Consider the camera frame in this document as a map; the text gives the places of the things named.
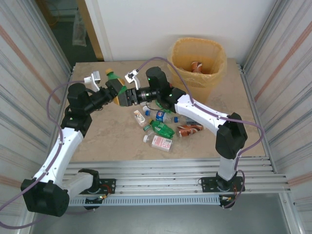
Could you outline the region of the small clear bottle orange label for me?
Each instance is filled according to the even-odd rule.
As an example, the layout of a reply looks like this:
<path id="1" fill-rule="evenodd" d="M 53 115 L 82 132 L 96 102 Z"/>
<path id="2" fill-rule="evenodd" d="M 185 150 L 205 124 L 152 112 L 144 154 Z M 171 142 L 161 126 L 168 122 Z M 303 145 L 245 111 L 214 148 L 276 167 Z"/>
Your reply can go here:
<path id="1" fill-rule="evenodd" d="M 147 124 L 146 118 L 139 110 L 134 111 L 134 118 L 141 127 L 144 127 Z"/>

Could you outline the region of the clear bottle grey label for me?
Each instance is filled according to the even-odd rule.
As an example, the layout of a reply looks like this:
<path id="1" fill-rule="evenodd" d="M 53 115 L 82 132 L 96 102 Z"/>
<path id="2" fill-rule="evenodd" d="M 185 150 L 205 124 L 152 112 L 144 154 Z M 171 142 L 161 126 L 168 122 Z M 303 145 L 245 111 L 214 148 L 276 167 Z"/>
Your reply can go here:
<path id="1" fill-rule="evenodd" d="M 181 125 L 188 125 L 188 124 L 194 124 L 196 123 L 196 121 L 189 117 L 178 116 L 178 117 L 173 117 L 173 123 L 178 123 Z"/>

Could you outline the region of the small clear bottle green label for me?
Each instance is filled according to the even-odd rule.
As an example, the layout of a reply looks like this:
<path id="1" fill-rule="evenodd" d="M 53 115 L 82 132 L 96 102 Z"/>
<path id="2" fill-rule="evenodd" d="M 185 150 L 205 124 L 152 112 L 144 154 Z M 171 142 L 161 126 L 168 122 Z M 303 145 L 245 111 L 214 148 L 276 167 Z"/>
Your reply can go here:
<path id="1" fill-rule="evenodd" d="M 154 132 L 152 126 L 149 124 L 143 127 L 143 131 L 144 131 L 145 135 L 148 135 L 148 136 L 154 136 L 156 134 Z"/>

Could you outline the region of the clear plastic bag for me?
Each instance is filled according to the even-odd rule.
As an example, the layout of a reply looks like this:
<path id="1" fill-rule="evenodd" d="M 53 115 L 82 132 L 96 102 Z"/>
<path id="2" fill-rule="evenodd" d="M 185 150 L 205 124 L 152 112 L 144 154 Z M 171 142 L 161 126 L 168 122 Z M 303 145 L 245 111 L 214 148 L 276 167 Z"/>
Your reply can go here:
<path id="1" fill-rule="evenodd" d="M 73 25 L 73 46 L 86 47 L 86 28 L 80 11 L 77 9 L 75 12 L 74 25 Z"/>

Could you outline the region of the yellow waste basket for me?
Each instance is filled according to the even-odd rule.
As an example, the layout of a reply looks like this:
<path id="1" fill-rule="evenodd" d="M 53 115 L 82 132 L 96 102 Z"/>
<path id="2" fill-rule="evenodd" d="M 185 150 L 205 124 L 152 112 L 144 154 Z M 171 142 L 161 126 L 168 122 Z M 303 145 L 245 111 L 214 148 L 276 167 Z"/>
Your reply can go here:
<path id="1" fill-rule="evenodd" d="M 221 80 L 227 71 L 227 56 L 223 47 L 208 39 L 179 38 L 171 47 L 167 60 L 177 70 L 191 72 L 194 61 L 202 63 L 202 73 L 211 80 Z"/>

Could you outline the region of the clear bottle pink red label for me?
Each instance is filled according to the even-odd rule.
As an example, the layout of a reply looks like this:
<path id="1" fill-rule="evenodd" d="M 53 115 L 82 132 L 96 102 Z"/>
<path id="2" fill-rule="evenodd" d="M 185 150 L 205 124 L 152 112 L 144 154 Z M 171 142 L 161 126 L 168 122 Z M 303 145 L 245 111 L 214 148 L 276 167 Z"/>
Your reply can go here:
<path id="1" fill-rule="evenodd" d="M 145 135 L 143 142 L 149 144 L 152 148 L 165 152 L 170 152 L 173 147 L 173 141 L 158 135 Z"/>

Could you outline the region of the aluminium frame rails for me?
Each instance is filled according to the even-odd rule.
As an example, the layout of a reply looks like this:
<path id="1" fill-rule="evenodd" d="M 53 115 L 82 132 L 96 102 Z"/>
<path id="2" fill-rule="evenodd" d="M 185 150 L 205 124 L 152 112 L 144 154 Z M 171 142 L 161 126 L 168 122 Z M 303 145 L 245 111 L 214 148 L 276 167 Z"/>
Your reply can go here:
<path id="1" fill-rule="evenodd" d="M 71 162 L 61 180 L 71 179 L 82 168 L 97 170 L 101 178 L 115 178 L 116 194 L 190 195 L 202 193 L 198 180 L 215 176 L 219 159 Z M 273 171 L 268 157 L 244 157 L 238 169 L 245 173 L 246 194 L 290 192 L 286 176 Z"/>

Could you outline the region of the clear bottle blue Pepsi label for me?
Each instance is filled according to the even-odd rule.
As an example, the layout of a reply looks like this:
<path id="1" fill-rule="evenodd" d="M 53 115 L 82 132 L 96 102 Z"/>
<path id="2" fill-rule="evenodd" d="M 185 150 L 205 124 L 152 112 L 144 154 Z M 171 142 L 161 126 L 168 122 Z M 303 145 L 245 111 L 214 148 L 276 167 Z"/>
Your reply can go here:
<path id="1" fill-rule="evenodd" d="M 173 121 L 174 116 L 164 111 L 154 111 L 154 110 L 146 110 L 144 111 L 145 115 L 152 120 L 156 120 L 163 123 L 171 123 Z"/>

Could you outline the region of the wooden door frame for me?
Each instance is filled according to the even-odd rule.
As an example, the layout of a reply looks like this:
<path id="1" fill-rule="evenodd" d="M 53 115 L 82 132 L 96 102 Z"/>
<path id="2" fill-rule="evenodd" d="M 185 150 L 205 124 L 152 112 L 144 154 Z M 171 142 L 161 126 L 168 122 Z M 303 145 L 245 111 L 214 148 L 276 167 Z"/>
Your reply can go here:
<path id="1" fill-rule="evenodd" d="M 96 56 L 98 61 L 104 61 L 104 56 L 102 54 L 94 26 L 93 26 L 92 21 L 91 21 L 91 16 L 90 16 L 89 10 L 87 8 L 86 1 L 85 0 L 76 0 L 76 2 L 78 5 L 78 9 L 80 11 L 80 14 L 82 15 L 82 19 L 84 21 L 86 31 L 88 33 L 88 36 L 89 36 L 93 51 L 95 53 L 95 56 Z"/>

